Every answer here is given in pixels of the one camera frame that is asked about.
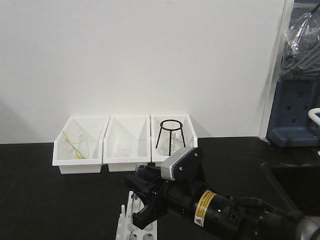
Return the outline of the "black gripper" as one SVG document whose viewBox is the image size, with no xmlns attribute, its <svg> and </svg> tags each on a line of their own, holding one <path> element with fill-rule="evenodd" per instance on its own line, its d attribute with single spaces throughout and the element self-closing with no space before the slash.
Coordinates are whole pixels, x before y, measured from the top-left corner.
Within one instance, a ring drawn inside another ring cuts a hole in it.
<svg viewBox="0 0 320 240">
<path fill-rule="evenodd" d="M 141 230 L 167 213 L 193 220 L 200 197 L 208 189 L 203 167 L 195 181 L 179 182 L 162 179 L 160 167 L 146 166 L 142 178 L 130 173 L 124 177 L 124 185 L 144 205 L 132 214 L 132 223 Z"/>
</svg>

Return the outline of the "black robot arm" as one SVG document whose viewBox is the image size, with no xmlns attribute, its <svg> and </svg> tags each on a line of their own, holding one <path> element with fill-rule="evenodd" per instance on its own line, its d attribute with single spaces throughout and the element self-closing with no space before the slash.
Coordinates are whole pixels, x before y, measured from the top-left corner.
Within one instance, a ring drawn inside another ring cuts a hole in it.
<svg viewBox="0 0 320 240">
<path fill-rule="evenodd" d="M 317 240 L 320 219 L 300 211 L 285 212 L 255 198 L 233 199 L 216 193 L 205 183 L 203 168 L 180 167 L 173 180 L 161 169 L 146 166 L 124 179 L 143 202 L 132 215 L 143 229 L 174 213 L 222 240 Z"/>
</svg>

